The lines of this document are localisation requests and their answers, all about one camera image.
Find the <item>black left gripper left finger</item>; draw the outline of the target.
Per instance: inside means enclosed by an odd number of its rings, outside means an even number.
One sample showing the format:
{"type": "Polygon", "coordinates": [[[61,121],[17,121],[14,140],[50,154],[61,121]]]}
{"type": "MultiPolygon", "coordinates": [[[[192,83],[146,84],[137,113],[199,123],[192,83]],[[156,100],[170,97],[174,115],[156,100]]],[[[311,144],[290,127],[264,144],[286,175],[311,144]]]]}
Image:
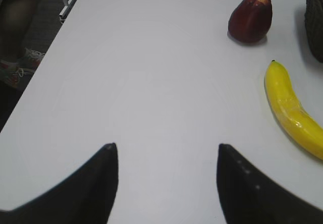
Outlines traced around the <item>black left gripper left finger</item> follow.
{"type": "Polygon", "coordinates": [[[118,173],[117,146],[106,144],[46,193],[13,210],[2,210],[1,223],[107,223],[118,173]]]}

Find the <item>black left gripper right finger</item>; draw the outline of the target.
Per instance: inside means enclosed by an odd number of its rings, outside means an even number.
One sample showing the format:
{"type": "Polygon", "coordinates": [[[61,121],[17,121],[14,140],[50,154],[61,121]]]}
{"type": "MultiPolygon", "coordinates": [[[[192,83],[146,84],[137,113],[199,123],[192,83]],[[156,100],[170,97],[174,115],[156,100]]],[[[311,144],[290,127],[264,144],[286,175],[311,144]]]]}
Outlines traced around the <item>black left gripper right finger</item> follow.
{"type": "Polygon", "coordinates": [[[322,210],[278,185],[230,144],[220,144],[217,189],[227,223],[322,223],[322,210]]]}

